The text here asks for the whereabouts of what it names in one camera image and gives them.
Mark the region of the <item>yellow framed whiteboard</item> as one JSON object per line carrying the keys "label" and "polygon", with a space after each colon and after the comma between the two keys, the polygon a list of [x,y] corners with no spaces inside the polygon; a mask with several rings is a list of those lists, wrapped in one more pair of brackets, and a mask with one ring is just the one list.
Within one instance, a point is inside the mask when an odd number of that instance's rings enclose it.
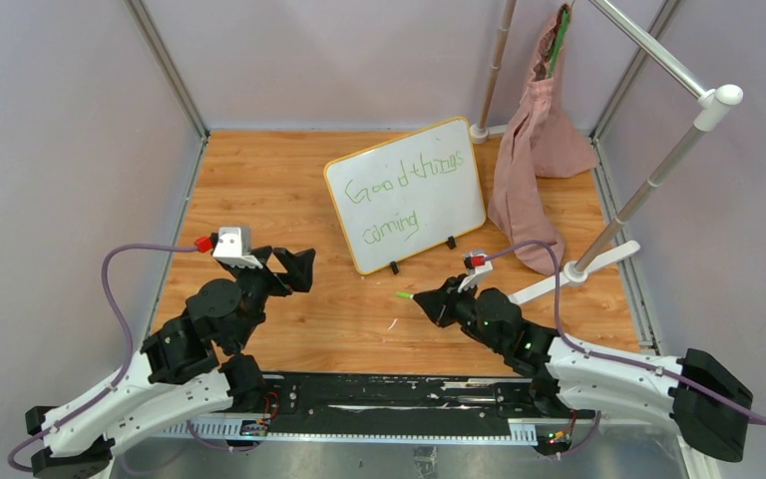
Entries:
{"label": "yellow framed whiteboard", "polygon": [[472,232],[487,219],[463,117],[333,160],[323,177],[361,274]]}

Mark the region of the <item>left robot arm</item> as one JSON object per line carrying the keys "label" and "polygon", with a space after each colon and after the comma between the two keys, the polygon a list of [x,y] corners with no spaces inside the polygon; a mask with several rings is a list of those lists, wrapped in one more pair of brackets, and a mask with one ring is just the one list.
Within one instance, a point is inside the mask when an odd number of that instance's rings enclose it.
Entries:
{"label": "left robot arm", "polygon": [[244,348],[266,319],[269,298],[307,293],[316,252],[262,246],[244,266],[205,283],[183,311],[149,335],[105,381],[62,406],[25,414],[43,446],[31,457],[35,478],[91,478],[145,438],[198,415],[236,407],[266,419],[279,407]]}

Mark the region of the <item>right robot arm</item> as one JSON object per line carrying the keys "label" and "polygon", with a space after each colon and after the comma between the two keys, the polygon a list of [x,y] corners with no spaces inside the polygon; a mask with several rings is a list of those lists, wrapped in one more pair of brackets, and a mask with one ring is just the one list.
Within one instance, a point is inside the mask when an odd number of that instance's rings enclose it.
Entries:
{"label": "right robot arm", "polygon": [[499,289],[462,289],[464,280],[451,276],[410,297],[434,325],[459,326],[530,379],[539,414],[615,414],[673,430],[711,458],[742,461],[753,394],[713,355],[694,348],[683,356],[644,355],[561,336],[525,319]]}

